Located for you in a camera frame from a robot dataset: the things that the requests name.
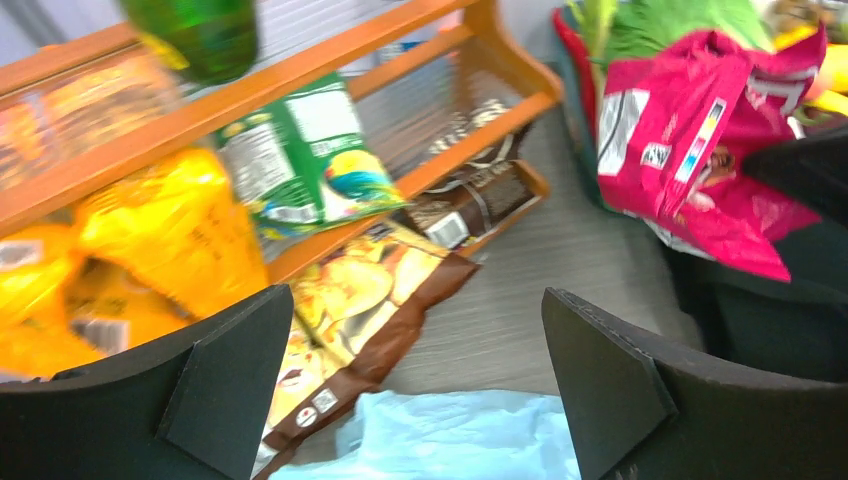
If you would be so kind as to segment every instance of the magenta plastic package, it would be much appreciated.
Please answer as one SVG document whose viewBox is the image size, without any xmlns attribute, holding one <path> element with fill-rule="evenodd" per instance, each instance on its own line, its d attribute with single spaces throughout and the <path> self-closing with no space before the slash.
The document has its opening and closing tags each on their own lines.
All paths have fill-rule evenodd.
<svg viewBox="0 0 848 480">
<path fill-rule="evenodd" d="M 795 138 L 787 118 L 825 47 L 823 31 L 777 54 L 704 31 L 652 59 L 614 62 L 599 120 L 604 199 L 718 262 L 788 281 L 771 242 L 819 217 L 739 167 L 748 154 Z"/>
</svg>

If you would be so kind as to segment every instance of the blue plastic bag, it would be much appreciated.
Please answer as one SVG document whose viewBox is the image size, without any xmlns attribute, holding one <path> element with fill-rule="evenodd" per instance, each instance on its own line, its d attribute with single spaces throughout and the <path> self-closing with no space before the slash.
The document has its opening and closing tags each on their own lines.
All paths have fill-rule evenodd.
<svg viewBox="0 0 848 480">
<path fill-rule="evenodd" d="M 562 401 L 530 393 L 363 394 L 336 451 L 271 479 L 580 479 Z"/>
</svg>

